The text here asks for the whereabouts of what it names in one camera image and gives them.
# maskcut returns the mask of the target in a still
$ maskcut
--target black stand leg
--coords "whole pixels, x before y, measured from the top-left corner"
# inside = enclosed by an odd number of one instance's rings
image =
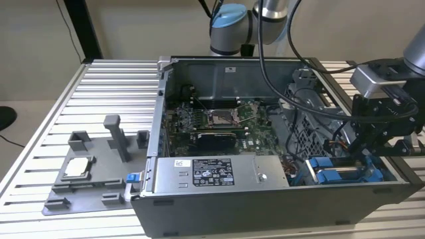
[[[16,117],[16,111],[11,107],[0,106],[0,131],[9,127]]]

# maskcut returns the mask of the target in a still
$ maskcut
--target black cable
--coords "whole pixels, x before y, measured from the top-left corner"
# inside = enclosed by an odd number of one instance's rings
[[[362,122],[362,123],[377,123],[377,122],[390,122],[390,121],[397,121],[405,118],[409,118],[412,116],[414,116],[418,113],[418,107],[416,105],[413,105],[413,109],[402,114],[398,115],[390,115],[390,116],[378,116],[378,117],[369,117],[369,116],[345,116],[345,115],[337,115],[337,114],[330,114],[328,112],[322,112],[320,110],[316,110],[310,107],[304,106],[301,103],[296,102],[294,100],[292,100],[290,98],[288,98],[286,96],[284,96],[280,91],[274,88],[266,71],[265,71],[265,62],[264,62],[264,49],[262,49],[262,8],[258,7],[258,31],[257,31],[257,37],[258,37],[258,59],[260,59],[260,68],[261,68],[261,73],[262,73],[262,77],[264,77],[264,81],[266,83],[266,85],[269,86],[269,88],[272,89],[272,91],[294,107],[297,107],[300,110],[316,115],[316,116],[321,116],[325,118],[330,118],[334,120],[348,120],[348,121],[357,121],[357,122]]]
[[[219,11],[221,9],[223,3],[224,3],[224,0],[219,0],[219,1],[216,0],[215,3],[213,3],[212,18],[211,18],[211,35],[212,35],[213,20],[215,20],[215,17],[217,16],[217,14],[219,14]]]
[[[293,10],[292,10],[292,14],[289,16],[289,19],[288,19],[288,43],[289,43],[289,46],[290,46],[290,49],[293,51],[293,54],[296,55],[296,57],[300,59],[300,61],[309,67],[312,68],[313,70],[318,71],[320,73],[324,73],[324,74],[336,74],[336,73],[342,73],[345,71],[349,71],[349,70],[353,70],[356,69],[356,67],[358,65],[366,65],[366,64],[370,64],[376,61],[380,61],[381,59],[377,59],[377,60],[372,60],[372,61],[366,61],[366,62],[362,62],[360,64],[356,64],[353,66],[349,66],[346,68],[342,68],[340,70],[334,70],[334,71],[328,71],[328,70],[322,70],[320,68],[317,68],[316,66],[313,66],[305,59],[304,57],[300,55],[297,49],[294,48],[294,45],[293,45],[293,42],[292,42],[292,34],[290,34],[290,27],[292,27],[292,20],[293,20],[293,16],[294,16],[294,13],[297,11],[297,8],[300,6],[300,3],[301,3],[301,0],[297,1],[297,3],[294,4],[293,6]]]
[[[344,128],[344,126],[346,125],[346,121],[344,121],[342,122],[342,124],[340,125],[340,127],[337,128],[337,130],[333,132],[333,135],[332,135],[332,141],[336,141],[336,139],[337,139],[337,136],[338,136],[338,134],[341,134],[340,132],[341,132],[341,130],[342,130],[342,128]]]
[[[71,28],[69,28],[69,25],[68,25],[68,23],[67,23],[64,13],[61,12],[61,8],[60,8],[59,1],[57,1],[57,0],[56,0],[56,4],[57,4],[59,11],[60,11],[61,19],[64,19],[64,22],[65,22],[65,25],[67,25],[67,28],[68,28],[69,38],[71,38],[71,42],[72,42],[72,46],[73,46],[75,52],[77,53],[77,56],[79,56],[79,62],[80,62],[80,64],[81,64],[81,63],[83,63],[83,62],[81,62],[81,56],[80,56],[80,53],[79,53],[77,47],[75,46],[75,42],[73,42],[73,39],[72,39]]]
[[[290,141],[290,138],[292,138],[292,135],[293,135],[293,132],[294,132],[294,126],[297,124],[297,118],[298,118],[298,109],[294,108],[294,110],[293,110],[293,120],[292,120],[292,125],[290,125],[290,128],[289,128],[289,136],[288,136],[286,142],[285,142],[285,149],[286,149],[286,152],[289,153],[289,155],[296,160],[298,160],[300,162],[304,162],[302,159],[293,152],[290,152],[290,150],[289,150],[289,141]]]
[[[340,127],[337,128],[337,130],[333,132],[333,135],[332,135],[332,141],[336,141],[337,140],[337,136],[338,134],[341,134],[341,130],[344,128],[344,126],[346,125],[348,121],[344,121],[342,124],[340,125]],[[334,148],[336,148],[336,144],[333,144],[332,146],[332,152],[334,153]]]
[[[199,2],[200,2],[201,6],[204,8],[207,16],[211,18],[212,17],[212,13],[211,13],[211,10],[208,9],[208,5],[205,3],[205,0],[199,0]]]
[[[3,138],[4,140],[5,140],[5,142],[8,142],[8,143],[11,143],[11,144],[15,144],[16,146],[19,146],[19,147],[23,147],[23,148],[25,148],[25,146],[24,145],[21,145],[21,144],[19,144],[19,143],[15,143],[15,142],[12,142],[11,140],[8,140],[3,135],[0,135],[0,138]]]

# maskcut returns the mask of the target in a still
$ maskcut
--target barcode sticker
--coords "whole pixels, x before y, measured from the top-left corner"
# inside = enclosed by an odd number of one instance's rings
[[[175,167],[191,167],[191,161],[187,159],[176,159],[175,160]]]

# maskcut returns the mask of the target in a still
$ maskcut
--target white label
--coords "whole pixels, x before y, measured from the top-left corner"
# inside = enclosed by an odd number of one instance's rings
[[[183,159],[176,159],[175,160],[175,167],[191,167],[191,161],[192,160],[183,160]]]
[[[236,67],[225,67],[224,72],[227,73],[236,72]]]

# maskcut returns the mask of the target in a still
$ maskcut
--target gray bracket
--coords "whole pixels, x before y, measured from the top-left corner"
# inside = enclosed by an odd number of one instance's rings
[[[71,149],[44,204],[47,216],[132,208],[135,187],[125,179],[145,169],[149,132],[125,136],[119,116],[107,116],[104,125],[112,137],[71,134]]]

